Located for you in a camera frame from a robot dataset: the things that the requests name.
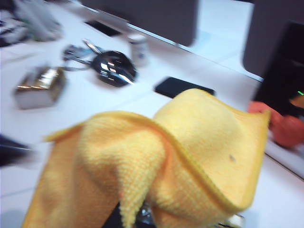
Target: desk surface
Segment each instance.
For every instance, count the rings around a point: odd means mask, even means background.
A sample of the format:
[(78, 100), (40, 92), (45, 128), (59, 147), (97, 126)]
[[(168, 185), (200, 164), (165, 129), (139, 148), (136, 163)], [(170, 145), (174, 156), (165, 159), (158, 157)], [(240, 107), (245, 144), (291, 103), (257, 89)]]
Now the desk surface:
[[(130, 56), (123, 36), (110, 38), (84, 24), (79, 6), (72, 5), (71, 11), (54, 4), (49, 6), (63, 25), (62, 39), (47, 43), (30, 41), (1, 49), (1, 133), (30, 144), (39, 152), (31, 165), (1, 169), (2, 227), (20, 227), (51, 146), (42, 139), (50, 132), (108, 110), (126, 110), (152, 117), (170, 100), (153, 92), (154, 86), (166, 76), (210, 87), (217, 91), (220, 100), (240, 110), (246, 109), (259, 85), (241, 73), (149, 37), (150, 63), (138, 69), (139, 79), (135, 85), (114, 88), (97, 80), (92, 70), (67, 72), (67, 86), (53, 107), (19, 110), (12, 90), (26, 70), (41, 59), (53, 66), (60, 65), (61, 51), (68, 44), (83, 45), (81, 39), (88, 38), (104, 49), (119, 50)], [(12, 59), (13, 53), (20, 58)], [(302, 227), (303, 192), (304, 182), (265, 157), (254, 202), (241, 213), (246, 218), (246, 227)]]

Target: silver object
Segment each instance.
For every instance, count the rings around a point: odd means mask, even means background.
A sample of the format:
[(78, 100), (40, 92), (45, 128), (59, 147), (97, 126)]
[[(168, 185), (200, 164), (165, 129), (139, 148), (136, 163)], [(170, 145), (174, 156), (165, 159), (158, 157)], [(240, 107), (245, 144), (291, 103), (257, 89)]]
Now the silver object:
[(52, 106), (58, 99), (66, 77), (62, 67), (38, 67), (26, 74), (14, 96), (21, 109)]
[(102, 52), (88, 39), (82, 40), (89, 48), (91, 48), (92, 51), (94, 51), (96, 54), (100, 55)]

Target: blurred object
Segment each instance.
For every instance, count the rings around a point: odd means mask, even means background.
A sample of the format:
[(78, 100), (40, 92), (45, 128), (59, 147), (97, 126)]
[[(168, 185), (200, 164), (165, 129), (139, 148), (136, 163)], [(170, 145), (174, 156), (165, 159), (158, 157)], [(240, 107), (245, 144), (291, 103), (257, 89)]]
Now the blurred object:
[(36, 67), (17, 86), (15, 99), (22, 109), (52, 106), (65, 83), (66, 77), (61, 67)]
[(0, 10), (0, 19), (0, 47), (22, 42), (30, 37), (26, 24), (17, 20), (9, 11)]
[(137, 67), (147, 65), (149, 58), (147, 38), (140, 34), (130, 34), (128, 39), (131, 47), (131, 59), (134, 65)]
[(115, 87), (134, 84), (137, 72), (125, 54), (119, 51), (102, 52), (88, 39), (83, 39), (83, 42), (97, 54), (90, 65), (101, 81)]
[(273, 133), (274, 142), (286, 148), (292, 148), (304, 142), (304, 122), (300, 118), (291, 115), (282, 116), (263, 102), (249, 103), (249, 113), (261, 113), (265, 110), (271, 112), (269, 129)]
[(19, 163), (32, 152), (29, 147), (0, 134), (0, 166)]
[(148, 202), (145, 201), (139, 209), (135, 224), (136, 228), (156, 228)]
[(190, 46), (197, 34), (198, 0), (81, 0), (84, 6), (99, 11), (107, 25), (127, 33), (127, 21), (132, 28), (141, 28), (175, 43)]
[(304, 108), (304, 93), (298, 91), (299, 95), (290, 99), (289, 102), (298, 108)]
[(304, 122), (291, 115), (285, 116), (272, 128), (274, 141), (286, 148), (304, 143)]
[(245, 228), (245, 218), (241, 215), (233, 215), (225, 222), (220, 222), (218, 228)]
[(280, 113), (260, 101), (251, 101), (247, 109), (249, 113), (262, 113), (265, 110), (270, 110), (271, 117), (269, 128), (272, 129), (273, 125), (279, 123), (283, 119), (283, 116)]
[[(96, 47), (100, 52), (102, 52), (102, 48), (100, 47)], [(64, 61), (64, 70), (65, 71), (76, 71), (76, 70), (86, 70), (86, 69), (89, 69), (90, 68), (90, 65), (91, 65), (91, 61), (87, 61), (87, 60), (84, 60), (83, 58), (92, 54), (95, 52), (91, 49), (91, 48), (83, 48), (83, 47), (76, 47), (74, 45), (69, 45), (67, 46), (64, 51), (63, 51), (63, 54), (62, 54), (62, 59)], [(70, 66), (67, 66), (68, 65), (68, 62), (70, 60), (74, 60), (78, 63), (81, 63), (81, 64), (85, 64), (87, 65), (86, 67), (83, 67), (83, 68), (79, 68), (79, 67), (70, 67)]]
[(14, 3), (16, 15), (28, 24), (35, 40), (49, 41), (61, 37), (61, 25), (43, 0), (14, 0)]
[[(255, 0), (243, 56), (244, 68), (260, 77), (265, 76), (269, 62), (290, 22), (304, 23), (303, 0)], [(303, 55), (303, 35), (292, 35), (294, 46)]]

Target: black smartphone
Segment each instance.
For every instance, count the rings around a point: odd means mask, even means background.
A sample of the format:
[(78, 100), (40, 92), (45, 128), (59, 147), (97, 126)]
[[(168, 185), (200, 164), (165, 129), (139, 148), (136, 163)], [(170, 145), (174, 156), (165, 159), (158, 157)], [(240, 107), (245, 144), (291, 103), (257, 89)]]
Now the black smartphone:
[(106, 26), (96, 20), (86, 21), (85, 24), (92, 26), (93, 28), (97, 29), (98, 31), (100, 31), (102, 33), (105, 33), (107, 36), (110, 36), (110, 37), (121, 34), (121, 32), (119, 32), (113, 28), (110, 28), (109, 26)]
[(168, 77), (167, 79), (165, 79), (162, 83), (160, 83), (158, 86), (155, 87), (154, 91), (159, 94), (174, 98), (176, 95), (180, 94), (181, 92), (187, 89), (194, 89), (194, 88), (204, 90), (210, 93), (211, 95), (215, 94), (215, 91), (213, 89), (209, 89), (197, 84), (186, 82), (174, 77)]

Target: black object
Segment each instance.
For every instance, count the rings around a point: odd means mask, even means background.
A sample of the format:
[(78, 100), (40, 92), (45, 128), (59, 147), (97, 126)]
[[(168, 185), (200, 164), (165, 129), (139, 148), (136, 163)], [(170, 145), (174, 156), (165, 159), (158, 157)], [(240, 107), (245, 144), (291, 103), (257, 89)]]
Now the black object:
[(121, 34), (121, 32), (109, 27), (109, 26), (106, 26), (102, 23), (100, 23), (99, 21), (96, 21), (96, 20), (90, 20), (90, 21), (87, 21), (85, 22), (85, 24), (88, 24), (89, 26), (92, 26), (93, 28), (97, 29), (98, 31), (106, 34), (107, 36), (116, 36), (116, 35), (119, 35)]
[(0, 166), (16, 163), (32, 150), (0, 134)]
[[(101, 228), (123, 228), (122, 224), (122, 216), (120, 215), (119, 210), (119, 203), (116, 205), (106, 222)], [(142, 214), (142, 210), (140, 209), (140, 212), (137, 214), (136, 221), (135, 221), (135, 227), (136, 228), (156, 228), (153, 222), (150, 222), (150, 220), (144, 220), (144, 216), (151, 216), (151, 213), (149, 211), (149, 214)]]
[(261, 101), (281, 115), (304, 115), (304, 109), (290, 99), (304, 93), (304, 24), (289, 22), (273, 53), (255, 101)]
[(91, 67), (98, 73), (100, 80), (116, 87), (133, 84), (137, 75), (131, 61), (118, 51), (106, 51), (97, 55)]
[(102, 228), (123, 228), (122, 216), (120, 215), (119, 203), (116, 205)]
[(187, 89), (201, 89), (204, 90), (211, 95), (214, 95), (215, 91), (213, 89), (209, 89), (200, 85), (196, 85), (190, 82), (186, 82), (174, 77), (168, 77), (165, 79), (162, 83), (160, 83), (155, 88), (155, 92), (174, 98), (176, 95), (180, 94), (181, 92), (187, 90)]

